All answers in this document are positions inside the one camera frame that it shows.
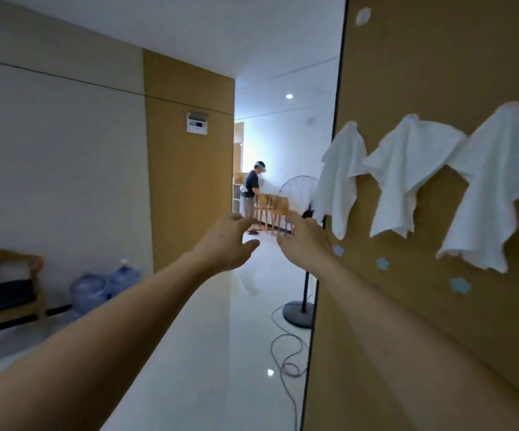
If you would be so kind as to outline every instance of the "standing fan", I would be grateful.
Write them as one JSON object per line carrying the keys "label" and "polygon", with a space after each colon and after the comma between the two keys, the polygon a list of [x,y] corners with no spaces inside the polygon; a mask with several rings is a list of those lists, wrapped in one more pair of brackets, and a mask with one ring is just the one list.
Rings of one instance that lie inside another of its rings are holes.
{"label": "standing fan", "polygon": [[[313,199],[317,191],[319,181],[308,175],[299,175],[288,180],[279,190],[279,196],[285,196],[289,200],[289,209],[303,213],[302,217],[313,216]],[[307,302],[309,286],[309,273],[305,272],[305,285],[303,288],[303,301],[291,301],[284,305],[284,319],[290,324],[300,328],[313,326],[314,305]]]}

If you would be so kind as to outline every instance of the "person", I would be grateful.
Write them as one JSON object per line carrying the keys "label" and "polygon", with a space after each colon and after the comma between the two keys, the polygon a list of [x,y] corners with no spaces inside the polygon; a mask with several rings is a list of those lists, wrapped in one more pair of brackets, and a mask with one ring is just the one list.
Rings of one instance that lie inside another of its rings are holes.
{"label": "person", "polygon": [[[247,174],[244,184],[245,192],[241,193],[243,202],[243,216],[253,218],[255,216],[255,197],[259,195],[259,177],[258,175],[267,172],[265,163],[261,160],[255,162],[254,168]],[[257,234],[257,230],[253,226],[248,230],[249,234]]]}
{"label": "person", "polygon": [[[287,218],[281,251],[321,281],[418,430],[519,430],[518,391],[346,267],[313,219]],[[259,241],[241,240],[254,222],[221,219],[190,252],[12,364],[0,374],[0,431],[100,429],[199,286],[249,260]]]}

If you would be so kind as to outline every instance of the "dark t-shirt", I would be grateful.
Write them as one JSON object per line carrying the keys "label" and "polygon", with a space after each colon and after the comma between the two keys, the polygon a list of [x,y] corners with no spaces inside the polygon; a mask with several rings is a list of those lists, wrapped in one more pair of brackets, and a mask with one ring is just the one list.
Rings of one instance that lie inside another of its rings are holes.
{"label": "dark t-shirt", "polygon": [[257,172],[253,169],[247,174],[246,177],[246,191],[243,192],[244,198],[253,198],[255,193],[252,189],[259,189],[259,177]]}

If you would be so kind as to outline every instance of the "thermostat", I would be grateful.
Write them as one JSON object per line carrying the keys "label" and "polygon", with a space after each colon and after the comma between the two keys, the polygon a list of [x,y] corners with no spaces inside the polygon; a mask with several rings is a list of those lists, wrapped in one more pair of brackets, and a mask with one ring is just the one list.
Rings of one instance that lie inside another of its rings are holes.
{"label": "thermostat", "polygon": [[208,116],[205,113],[188,112],[188,133],[207,134]]}

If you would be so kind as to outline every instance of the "ceiling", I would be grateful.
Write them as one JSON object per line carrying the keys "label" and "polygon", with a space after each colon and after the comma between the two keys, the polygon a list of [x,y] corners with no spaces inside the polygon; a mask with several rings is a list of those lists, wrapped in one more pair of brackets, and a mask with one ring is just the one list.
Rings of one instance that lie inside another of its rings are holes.
{"label": "ceiling", "polygon": [[344,0],[7,1],[236,79],[236,119],[335,96]]}

